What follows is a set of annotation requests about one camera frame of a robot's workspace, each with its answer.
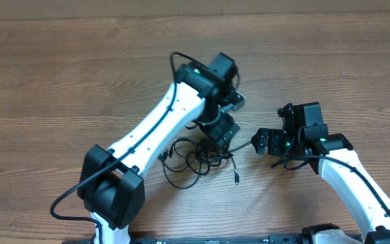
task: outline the brown tabletop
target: brown tabletop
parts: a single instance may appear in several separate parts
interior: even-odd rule
[[[91,223],[55,220],[49,206],[79,181],[92,145],[106,148],[154,108],[171,82],[174,50],[202,62],[218,52],[236,60],[247,103],[231,114],[242,128],[231,147],[259,127],[280,128],[276,109],[286,103],[318,101],[330,133],[349,139],[390,196],[390,13],[0,22],[0,243],[91,237]],[[170,186],[157,161],[131,231],[263,236],[329,222],[359,231],[310,167],[271,170],[278,158],[252,146],[235,159],[238,186],[228,164],[188,190]],[[189,184],[195,175],[171,177]],[[88,216],[75,195],[57,212]]]

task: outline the black and white robotic arm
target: black and white robotic arm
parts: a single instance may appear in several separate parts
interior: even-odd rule
[[[218,147],[229,145],[240,129],[228,115],[229,110],[238,110],[245,101],[232,84],[238,69],[230,57],[220,53],[208,66],[191,59],[177,71],[173,67],[173,74],[175,82],[134,130],[107,150],[97,145],[90,149],[79,186],[66,192],[78,190],[85,208],[100,225],[95,244],[131,242],[128,225],[145,202],[144,179],[148,170],[185,125],[196,121]],[[256,152],[264,154],[267,147],[269,155],[281,157],[273,167],[282,163],[287,169],[297,169],[310,164],[347,206],[365,243],[390,243],[389,197],[364,169],[349,141],[341,134],[328,134],[320,105],[287,104],[278,114],[283,118],[283,128],[260,128],[251,140]],[[289,168],[290,160],[304,163]],[[51,214],[59,219],[64,218],[54,208],[63,196],[51,206]],[[297,242],[361,243],[332,224],[304,228]]]

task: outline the wooden surface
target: wooden surface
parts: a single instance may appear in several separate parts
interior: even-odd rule
[[[55,220],[49,206],[78,182],[93,144],[118,140],[161,99],[173,50],[202,62],[217,52],[237,61],[248,100],[232,113],[242,128],[232,147],[259,127],[280,128],[276,108],[287,102],[319,101],[330,133],[347,136],[390,196],[390,13],[0,22],[0,243],[91,236],[91,224]],[[250,146],[235,159],[240,185],[228,165],[189,190],[172,188],[157,162],[131,231],[262,236],[327,222],[358,231],[310,167],[271,170],[278,158]],[[193,178],[173,176],[180,184]],[[58,212],[88,214],[76,196]]]
[[[390,0],[0,0],[0,20],[390,11]]]

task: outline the tangled cable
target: tangled cable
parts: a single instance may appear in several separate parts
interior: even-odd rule
[[[176,146],[179,142],[189,142],[192,146],[195,147],[195,151],[189,152],[186,155],[181,154],[176,148]],[[251,141],[246,142],[245,144],[243,144],[235,149],[229,150],[230,143],[228,143],[225,146],[225,148],[219,148],[216,146],[216,144],[212,143],[211,141],[209,141],[207,139],[203,139],[203,140],[201,140],[201,142],[197,142],[197,141],[191,140],[189,138],[178,138],[171,145],[170,149],[166,150],[161,156],[159,156],[158,159],[162,162],[163,173],[164,173],[165,178],[167,179],[168,183],[171,186],[174,186],[178,189],[184,190],[184,189],[189,189],[189,188],[193,187],[198,182],[198,180],[200,179],[201,176],[206,176],[209,174],[212,167],[219,167],[222,164],[223,160],[228,160],[228,159],[231,159],[231,162],[233,163],[233,166],[234,166],[234,182],[236,184],[239,184],[240,176],[238,175],[236,162],[233,159],[234,155],[232,154],[232,152],[236,152],[237,150],[240,150],[240,149],[244,148],[245,146],[248,146],[250,143],[251,143]],[[178,155],[179,157],[183,157],[185,159],[186,166],[184,166],[181,169],[173,169],[172,167],[169,167],[165,163],[165,160],[167,159],[167,157],[171,158],[174,153],[176,155]],[[199,162],[198,169],[193,167],[193,164],[196,161]],[[207,166],[207,168],[204,169],[204,171],[202,170],[202,165]],[[169,171],[172,171],[174,173],[181,173],[187,169],[190,169],[197,176],[196,176],[195,181],[193,181],[193,183],[191,183],[190,185],[178,186],[178,185],[174,184],[169,179],[166,169],[168,169]]]

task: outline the wooden table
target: wooden table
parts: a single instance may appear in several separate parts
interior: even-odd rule
[[[49,206],[78,182],[93,144],[106,148],[161,99],[173,50],[202,62],[217,52],[237,61],[248,100],[232,113],[242,128],[232,147],[259,127],[280,128],[276,109],[286,103],[318,101],[330,133],[347,136],[390,196],[390,13],[0,22],[0,243],[91,237],[92,224],[55,220]],[[171,187],[157,162],[131,231],[263,236],[328,222],[359,231],[310,167],[271,170],[278,158],[252,146],[235,159],[240,185],[229,164],[188,190]],[[195,175],[172,177],[189,184]],[[57,211],[88,216],[74,195]]]

